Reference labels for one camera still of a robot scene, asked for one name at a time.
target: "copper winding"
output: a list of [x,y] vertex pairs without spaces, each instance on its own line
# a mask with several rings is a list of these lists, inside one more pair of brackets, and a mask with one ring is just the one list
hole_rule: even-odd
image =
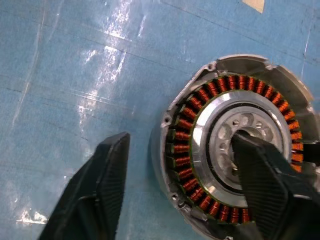
[[207,86],[211,96],[215,97],[219,95],[218,89],[216,88],[216,85],[213,82],[209,82]]
[[296,170],[298,173],[300,173],[301,170],[302,170],[302,167],[301,167],[301,166],[295,165],[295,164],[293,164],[293,163],[291,163],[291,167],[292,167],[294,170]]
[[229,82],[230,90],[235,90],[237,88],[236,87],[236,79],[235,79],[234,75],[228,76],[228,82]]
[[279,92],[277,92],[276,95],[274,96],[273,100],[272,100],[272,103],[274,105],[277,105],[280,102],[281,99],[282,99],[282,95]]
[[181,167],[187,164],[190,164],[190,157],[189,156],[182,156],[174,159],[175,165],[177,167]]
[[302,163],[302,161],[304,160],[304,155],[301,153],[292,153],[292,158],[293,161]]
[[231,213],[231,223],[236,224],[239,219],[239,208],[233,208]]
[[290,110],[284,115],[284,119],[286,121],[288,121],[288,120],[294,118],[295,116],[296,116],[296,114],[292,110]]
[[191,127],[192,127],[191,122],[188,122],[187,120],[181,119],[181,118],[179,118],[179,120],[178,120],[178,125],[184,129],[191,129]]
[[202,108],[202,103],[195,96],[192,96],[188,102],[196,110],[200,110]]
[[291,133],[292,140],[302,139],[302,133],[300,131],[295,131]]
[[197,183],[198,183],[197,179],[193,178],[193,179],[187,181],[185,184],[183,184],[183,188],[186,191],[190,191],[197,185]]
[[295,143],[292,143],[292,149],[293,150],[298,150],[298,151],[303,151],[304,150],[304,145],[301,142],[295,142]]
[[246,89],[246,77],[243,75],[238,76],[239,89]]
[[199,95],[199,97],[206,103],[210,100],[208,94],[206,93],[206,91],[200,87],[198,90],[197,90],[197,93]]
[[285,110],[289,108],[289,103],[287,101],[284,101],[281,103],[281,105],[278,107],[281,113],[283,113]]
[[194,202],[198,201],[199,198],[202,196],[202,194],[204,193],[203,189],[201,187],[198,187],[194,193],[192,193],[192,195],[190,196],[190,199]]
[[290,122],[290,123],[288,124],[288,126],[289,126],[289,129],[290,129],[290,130],[292,130],[292,129],[297,129],[297,128],[300,127],[300,126],[299,126],[299,122],[298,122],[297,120],[294,120],[294,121]]
[[178,140],[188,140],[189,137],[190,137],[190,135],[183,132],[183,131],[176,131],[175,135],[174,135],[174,138],[178,139]]
[[228,90],[224,78],[221,77],[218,79],[218,85],[222,93]]
[[208,206],[209,206],[209,204],[210,204],[210,201],[211,201],[211,197],[210,197],[210,196],[206,196],[206,197],[202,200],[202,202],[200,203],[199,207],[200,207],[203,211],[207,210],[207,208],[208,208]]
[[255,90],[255,79],[251,76],[248,80],[248,90],[254,91]]
[[188,152],[189,149],[190,149],[189,145],[183,145],[183,144],[173,145],[173,152],[174,153]]
[[228,207],[228,206],[223,206],[223,207],[222,207],[222,210],[221,210],[221,212],[220,212],[220,220],[221,220],[222,222],[227,221],[228,214],[229,214],[229,207]]
[[242,223],[249,222],[249,212],[247,208],[242,209]]
[[263,81],[259,81],[258,86],[256,87],[256,93],[262,95],[264,92],[265,83]]
[[182,113],[191,119],[195,119],[197,115],[191,108],[187,106],[184,106]]
[[183,176],[189,176],[190,174],[192,174],[192,168],[191,167],[178,172],[179,178],[182,178]]
[[212,206],[210,207],[209,214],[215,217],[218,213],[219,206],[220,206],[220,203],[215,201],[214,204],[212,204]]

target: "copper coil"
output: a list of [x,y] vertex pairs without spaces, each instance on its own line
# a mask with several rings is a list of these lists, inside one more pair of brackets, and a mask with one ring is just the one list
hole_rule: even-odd
[[298,173],[301,173],[302,167],[299,165],[295,165],[293,163],[291,163],[291,167],[296,170]]
[[229,82],[230,90],[235,90],[237,88],[235,76],[233,75],[228,76],[228,82]]
[[239,84],[239,89],[246,89],[246,77],[243,75],[240,75],[238,77],[238,84]]
[[247,223],[249,222],[249,212],[248,208],[242,209],[242,223]]
[[289,103],[287,101],[284,101],[281,103],[281,105],[278,107],[281,113],[283,113],[285,110],[287,110],[289,107]]
[[183,144],[177,144],[173,146],[173,152],[174,153],[184,153],[188,152],[190,149],[189,145],[183,145]]
[[192,168],[191,167],[178,172],[179,178],[183,178],[184,176],[190,176],[190,174],[192,174]]
[[197,115],[191,108],[187,106],[184,106],[182,113],[191,119],[195,119]]
[[185,119],[179,118],[179,119],[178,119],[178,126],[184,128],[184,129],[190,129],[190,128],[192,127],[192,123],[191,123],[191,122],[188,122],[188,121],[185,120]]
[[190,164],[190,157],[189,156],[182,156],[174,159],[175,165],[177,167],[181,167],[187,164]]
[[299,122],[297,120],[294,120],[292,122],[289,123],[289,129],[292,130],[292,129],[297,129],[299,128]]
[[198,181],[197,179],[193,178],[193,179],[190,179],[189,181],[187,181],[185,184],[183,184],[183,188],[186,190],[186,191],[190,191],[192,190],[196,185],[197,185]]
[[223,79],[222,77],[218,79],[218,85],[222,93],[228,90],[226,87],[225,79]]
[[215,217],[218,213],[219,206],[220,206],[220,203],[215,201],[214,204],[212,204],[212,206],[210,207],[209,214]]
[[211,197],[210,197],[210,196],[206,196],[206,197],[202,200],[202,202],[200,203],[199,207],[200,207],[203,211],[207,210],[207,208],[208,208],[208,206],[209,206],[209,204],[210,204],[210,201],[211,201]]
[[236,224],[239,219],[239,208],[233,208],[231,213],[231,223]]
[[264,92],[265,83],[263,81],[259,81],[258,86],[256,87],[256,93],[262,95]]
[[286,121],[288,121],[288,120],[294,118],[295,116],[296,116],[296,114],[295,114],[292,110],[290,110],[289,112],[287,112],[287,113],[284,115],[284,119],[285,119]]
[[178,140],[188,140],[189,137],[190,137],[190,135],[183,132],[183,131],[176,131],[175,136],[174,136],[174,138],[178,139]]
[[291,133],[292,140],[302,139],[302,133],[300,131],[295,131]]
[[304,150],[304,145],[301,142],[295,142],[295,143],[292,143],[292,149],[293,150],[298,150],[298,151],[303,151]]
[[220,220],[222,222],[227,221],[228,214],[229,214],[229,207],[228,206],[223,206],[223,208],[222,208],[222,210],[220,212]]
[[209,82],[207,86],[211,96],[215,97],[219,94],[218,89],[216,88],[216,85],[213,82]]
[[280,102],[281,99],[282,99],[282,95],[279,92],[277,92],[276,95],[274,96],[273,100],[272,100],[272,103],[274,105],[277,105]]
[[197,93],[199,95],[199,97],[206,103],[210,100],[208,94],[206,93],[206,91],[200,87],[198,90],[197,90]]
[[191,96],[188,103],[190,103],[190,105],[196,110],[200,110],[202,108],[202,103],[195,96]]
[[253,77],[249,77],[248,90],[249,91],[254,91],[255,90],[255,79]]
[[265,91],[264,96],[267,99],[270,99],[273,93],[274,93],[274,88],[272,86],[268,86],[267,90]]
[[304,160],[304,155],[301,153],[292,153],[292,158],[293,161],[302,163],[302,161]]
[[194,193],[190,196],[190,199],[194,202],[198,201],[199,198],[201,198],[202,194],[204,193],[203,189],[201,187],[198,187]]

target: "blue mat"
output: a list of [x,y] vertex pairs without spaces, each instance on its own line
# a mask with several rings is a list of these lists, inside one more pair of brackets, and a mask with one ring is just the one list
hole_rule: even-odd
[[160,192],[155,117],[202,65],[257,54],[320,110],[320,2],[0,0],[0,238],[36,239],[105,137],[131,134],[118,240],[201,239]]

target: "blue surface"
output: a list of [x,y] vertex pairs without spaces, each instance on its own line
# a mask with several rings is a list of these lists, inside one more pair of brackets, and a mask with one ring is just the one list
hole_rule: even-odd
[[131,133],[119,240],[201,239],[148,157],[155,116],[202,65],[263,55],[301,77],[320,110],[320,2],[0,0],[0,236],[36,239],[105,137]]

